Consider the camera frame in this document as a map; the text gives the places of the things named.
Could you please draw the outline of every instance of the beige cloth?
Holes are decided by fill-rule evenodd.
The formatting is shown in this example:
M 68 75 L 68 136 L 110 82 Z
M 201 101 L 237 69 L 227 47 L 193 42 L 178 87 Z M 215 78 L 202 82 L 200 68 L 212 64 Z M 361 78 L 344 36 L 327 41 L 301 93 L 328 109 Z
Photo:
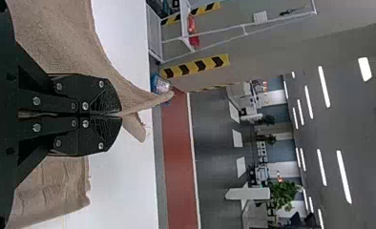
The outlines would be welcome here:
M 143 141 L 146 132 L 137 112 L 173 94 L 142 91 L 114 69 L 95 33 L 90 0 L 8 0 L 8 5 L 16 40 L 31 57 L 47 73 L 109 78 L 123 106 L 124 128 Z M 9 227 L 20 228 L 87 206 L 88 168 L 86 157 L 47 157 L 17 188 Z

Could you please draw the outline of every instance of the bolt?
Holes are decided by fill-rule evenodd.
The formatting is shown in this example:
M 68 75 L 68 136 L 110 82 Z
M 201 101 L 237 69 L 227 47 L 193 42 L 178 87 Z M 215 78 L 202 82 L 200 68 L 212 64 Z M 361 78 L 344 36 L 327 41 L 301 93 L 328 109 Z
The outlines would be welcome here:
M 42 130 L 42 126 L 40 124 L 38 124 L 38 123 L 35 123 L 35 124 L 33 124 L 33 128 L 32 129 L 33 129 L 33 131 L 35 133 L 39 133 L 40 130 Z
M 62 142 L 61 142 L 60 139 L 57 139 L 56 142 L 54 143 L 54 146 L 55 146 L 56 148 L 61 147 L 61 145 L 62 145 Z
M 62 85 L 61 83 L 57 83 L 57 84 L 56 84 L 56 89 L 57 89 L 58 91 L 62 90 L 62 89 L 63 89 L 63 85 Z
M 83 121 L 83 127 L 88 128 L 90 126 L 90 122 L 88 120 Z
M 88 110 L 88 103 L 87 102 L 83 102 L 83 110 L 84 111 L 87 111 Z
M 77 126 L 77 121 L 76 121 L 76 120 L 73 120 L 73 121 L 72 121 L 72 126 L 73 126 L 73 127 L 76 127 L 76 126 Z
M 40 98 L 39 97 L 34 97 L 33 100 L 33 105 L 39 106 L 40 105 Z

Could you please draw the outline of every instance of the red floor stripe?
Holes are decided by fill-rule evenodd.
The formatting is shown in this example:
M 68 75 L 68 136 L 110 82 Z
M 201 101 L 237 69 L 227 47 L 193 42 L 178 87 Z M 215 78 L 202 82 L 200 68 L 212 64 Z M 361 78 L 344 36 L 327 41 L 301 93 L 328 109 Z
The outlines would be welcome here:
M 168 223 L 170 229 L 197 229 L 187 95 L 174 92 L 170 106 L 161 110 Z

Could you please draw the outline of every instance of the potted plant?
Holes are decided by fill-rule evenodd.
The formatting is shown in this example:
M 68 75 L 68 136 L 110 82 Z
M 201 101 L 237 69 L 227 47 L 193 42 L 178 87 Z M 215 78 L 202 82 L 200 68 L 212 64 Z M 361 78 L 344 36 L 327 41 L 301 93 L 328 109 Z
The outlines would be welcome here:
M 275 209 L 284 209 L 286 212 L 290 212 L 293 207 L 291 201 L 295 199 L 296 194 L 300 190 L 294 182 L 278 182 L 268 183 L 268 187 L 271 190 L 271 199 L 274 203 Z

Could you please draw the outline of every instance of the green plant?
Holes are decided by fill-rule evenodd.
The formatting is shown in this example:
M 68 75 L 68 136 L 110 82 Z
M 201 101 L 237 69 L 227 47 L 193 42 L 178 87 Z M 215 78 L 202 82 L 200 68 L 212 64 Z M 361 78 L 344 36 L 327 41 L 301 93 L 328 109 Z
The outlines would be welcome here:
M 257 141 L 265 141 L 268 145 L 273 145 L 277 142 L 277 138 L 274 135 L 257 135 L 256 136 Z
M 281 183 L 269 182 L 268 186 L 271 190 L 272 201 L 275 209 L 279 210 L 283 208 L 286 212 L 290 212 L 293 208 L 291 201 L 295 199 L 299 190 L 296 184 L 288 181 Z
M 260 120 L 257 120 L 256 125 L 267 125 L 267 126 L 275 125 L 275 117 L 267 114 L 266 116 L 262 117 Z

